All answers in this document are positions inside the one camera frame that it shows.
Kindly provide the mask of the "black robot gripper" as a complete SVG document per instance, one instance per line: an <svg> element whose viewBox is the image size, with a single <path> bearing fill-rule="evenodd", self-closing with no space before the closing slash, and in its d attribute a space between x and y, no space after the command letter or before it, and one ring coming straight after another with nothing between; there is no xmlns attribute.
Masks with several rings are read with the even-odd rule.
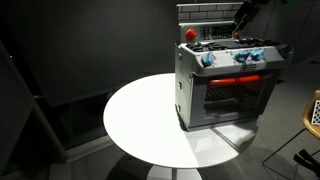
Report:
<svg viewBox="0 0 320 180"><path fill-rule="evenodd" d="M262 5L266 5L269 0L245 0L245 2L240 6L237 13L234 15L236 20L235 29L240 31L247 24L248 20L252 20L260 10Z"/></svg>

